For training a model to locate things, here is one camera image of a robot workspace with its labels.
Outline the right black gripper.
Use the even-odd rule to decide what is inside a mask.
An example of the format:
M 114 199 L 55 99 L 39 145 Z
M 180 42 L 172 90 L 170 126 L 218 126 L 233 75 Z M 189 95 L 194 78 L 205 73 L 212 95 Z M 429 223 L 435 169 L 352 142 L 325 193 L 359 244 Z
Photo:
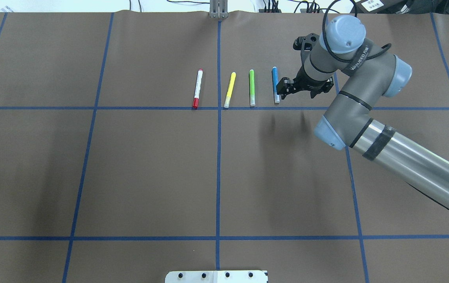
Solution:
M 307 91 L 313 99 L 321 93 L 328 93 L 333 87 L 333 77 L 324 81 L 317 81 L 309 76 L 296 76 L 294 79 L 282 77 L 277 84 L 277 94 L 281 100 L 284 100 L 287 95 Z

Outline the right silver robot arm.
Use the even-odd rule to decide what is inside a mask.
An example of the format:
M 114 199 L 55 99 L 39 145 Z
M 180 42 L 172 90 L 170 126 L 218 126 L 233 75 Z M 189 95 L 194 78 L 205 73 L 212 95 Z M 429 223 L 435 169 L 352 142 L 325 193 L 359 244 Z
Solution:
M 411 79 L 411 66 L 390 47 L 367 38 L 356 15 L 324 15 L 320 34 L 294 41 L 301 67 L 294 79 L 280 79 L 276 92 L 281 99 L 301 91 L 314 98 L 332 89 L 335 72 L 345 74 L 314 134 L 336 150 L 354 149 L 449 211 L 449 161 L 370 116 L 381 97 L 397 95 Z

